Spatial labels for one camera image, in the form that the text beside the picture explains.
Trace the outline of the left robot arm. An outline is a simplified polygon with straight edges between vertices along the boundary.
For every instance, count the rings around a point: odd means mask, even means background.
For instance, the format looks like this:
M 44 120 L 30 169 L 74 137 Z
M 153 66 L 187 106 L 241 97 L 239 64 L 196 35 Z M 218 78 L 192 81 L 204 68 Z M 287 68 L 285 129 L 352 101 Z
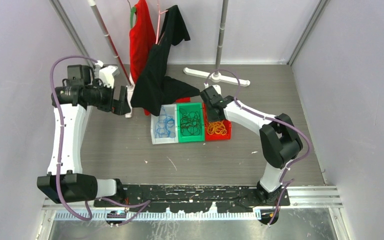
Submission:
M 126 192 L 120 179 L 98 179 L 83 173 L 81 147 L 92 108 L 115 115 L 130 112 L 127 88 L 122 86 L 114 98 L 115 76 L 119 69 L 105 65 L 93 69 L 87 65 L 67 66 L 67 78 L 55 88 L 60 106 L 53 102 L 55 131 L 53 151 L 45 176 L 36 185 L 54 203 L 61 203 L 57 189 L 67 203 L 92 201 L 101 197 L 113 206 L 121 206 Z

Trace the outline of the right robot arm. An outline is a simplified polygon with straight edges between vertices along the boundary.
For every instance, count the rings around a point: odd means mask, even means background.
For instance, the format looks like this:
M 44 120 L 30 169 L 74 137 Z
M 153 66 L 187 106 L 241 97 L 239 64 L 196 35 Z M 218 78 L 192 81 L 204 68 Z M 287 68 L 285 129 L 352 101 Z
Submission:
M 236 97 L 222 95 L 214 86 L 200 92 L 210 122 L 227 120 L 259 136 L 267 164 L 256 185 L 256 195 L 263 205 L 271 205 L 281 190 L 285 170 L 303 149 L 303 143 L 291 118 L 282 113 L 272 115 L 251 108 Z

